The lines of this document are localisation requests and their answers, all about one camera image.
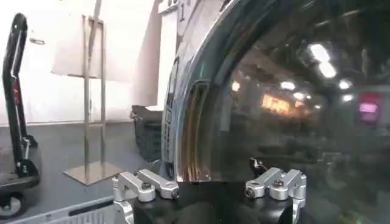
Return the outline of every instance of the metal rod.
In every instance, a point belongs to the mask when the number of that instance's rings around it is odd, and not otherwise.
[[[83,76],[84,76],[84,177],[85,182],[89,183],[89,157],[90,157],[90,146],[89,146],[89,125],[90,125],[90,75],[88,72],[88,18],[83,16]]]
[[[102,39],[101,39],[101,151],[100,160],[102,166],[102,176],[105,175],[105,25],[102,23]]]

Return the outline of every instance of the black base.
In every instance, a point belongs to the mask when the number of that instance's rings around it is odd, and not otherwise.
[[[249,200],[245,183],[179,183],[176,200],[157,194],[149,203],[134,201],[134,221],[142,224],[291,224],[293,200],[276,201],[268,195]]]

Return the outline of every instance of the glass dome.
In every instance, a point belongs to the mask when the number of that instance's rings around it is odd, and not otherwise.
[[[178,172],[247,181],[255,158],[307,175],[302,223],[390,222],[390,3],[243,2],[229,49],[202,56],[210,82],[191,84]]]

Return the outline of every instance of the concrete floor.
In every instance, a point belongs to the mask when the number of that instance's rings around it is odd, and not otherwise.
[[[84,186],[63,174],[83,164],[83,126],[50,125],[29,127],[39,143],[41,184],[25,192],[29,210],[26,218],[112,195],[111,179]],[[135,144],[133,123],[107,125],[106,161],[122,170],[135,171],[147,166]],[[90,161],[99,160],[99,129],[91,128]],[[8,128],[0,128],[0,147],[10,147]]]

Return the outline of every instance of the plastic crate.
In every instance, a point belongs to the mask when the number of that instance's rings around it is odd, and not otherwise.
[[[144,106],[132,106],[135,142],[146,161],[161,159],[162,111],[149,111]]]

